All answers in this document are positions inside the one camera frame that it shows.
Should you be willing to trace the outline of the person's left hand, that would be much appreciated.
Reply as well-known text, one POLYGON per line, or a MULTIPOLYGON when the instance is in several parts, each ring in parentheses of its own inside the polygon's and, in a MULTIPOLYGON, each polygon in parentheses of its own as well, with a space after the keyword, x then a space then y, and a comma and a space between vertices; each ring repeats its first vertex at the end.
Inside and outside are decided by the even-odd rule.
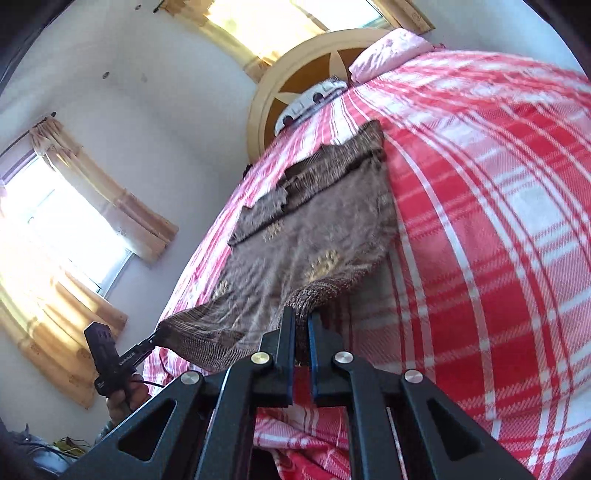
POLYGON ((134 373, 123 390, 113 392, 106 400, 109 419, 118 426, 151 398, 148 386, 139 373, 134 373))

